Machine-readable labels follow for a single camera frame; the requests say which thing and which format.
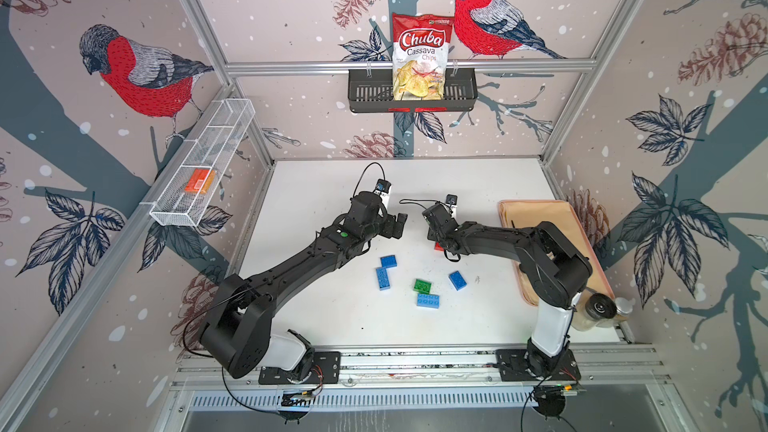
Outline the light blue long lego brick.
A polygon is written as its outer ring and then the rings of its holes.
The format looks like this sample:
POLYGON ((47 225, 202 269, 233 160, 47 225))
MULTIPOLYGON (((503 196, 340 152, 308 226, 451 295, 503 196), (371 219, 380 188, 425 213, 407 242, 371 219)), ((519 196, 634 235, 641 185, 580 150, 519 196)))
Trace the light blue long lego brick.
POLYGON ((440 296, 434 294, 418 293, 416 305, 422 308, 439 309, 440 296))

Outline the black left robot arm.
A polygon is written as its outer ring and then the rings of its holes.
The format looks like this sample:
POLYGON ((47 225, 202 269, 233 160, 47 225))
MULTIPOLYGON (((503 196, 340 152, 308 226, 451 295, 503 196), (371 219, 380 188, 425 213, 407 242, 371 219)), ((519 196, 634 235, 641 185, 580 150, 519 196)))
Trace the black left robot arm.
POLYGON ((235 379, 263 367, 286 371, 295 381, 306 379, 314 347, 293 330, 274 333, 273 318, 314 281, 367 253, 373 238, 402 237, 407 216, 387 212, 390 188, 390 182, 380 179, 374 190, 356 193, 346 213, 277 266, 248 278, 226 278, 195 340, 235 379))

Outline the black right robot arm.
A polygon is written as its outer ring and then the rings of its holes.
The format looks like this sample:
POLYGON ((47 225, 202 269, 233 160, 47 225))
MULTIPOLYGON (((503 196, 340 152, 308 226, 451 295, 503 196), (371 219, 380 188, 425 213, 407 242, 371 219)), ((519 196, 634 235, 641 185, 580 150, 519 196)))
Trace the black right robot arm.
POLYGON ((569 351, 576 304, 592 275, 589 260, 548 221, 525 228, 458 223, 442 202, 426 208, 422 216, 428 238, 440 245, 450 261, 489 255, 519 264, 538 296, 536 325, 525 353, 527 370, 537 378, 553 377, 569 351))

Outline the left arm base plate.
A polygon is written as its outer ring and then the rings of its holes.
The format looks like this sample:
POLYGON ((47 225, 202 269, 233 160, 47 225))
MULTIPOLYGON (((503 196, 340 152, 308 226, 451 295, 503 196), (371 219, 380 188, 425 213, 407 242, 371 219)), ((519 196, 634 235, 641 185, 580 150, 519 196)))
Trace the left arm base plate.
POLYGON ((263 367, 260 385, 320 385, 336 384, 339 380, 341 354, 336 351, 308 351, 290 370, 263 367))

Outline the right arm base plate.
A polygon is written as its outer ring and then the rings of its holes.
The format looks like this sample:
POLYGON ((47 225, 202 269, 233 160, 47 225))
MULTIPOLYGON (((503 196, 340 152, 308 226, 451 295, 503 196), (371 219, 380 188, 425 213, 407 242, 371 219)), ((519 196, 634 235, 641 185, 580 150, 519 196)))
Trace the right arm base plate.
POLYGON ((498 349, 495 357, 495 367, 499 370, 503 382, 581 380, 581 372, 573 351, 568 348, 555 357, 525 349, 498 349))

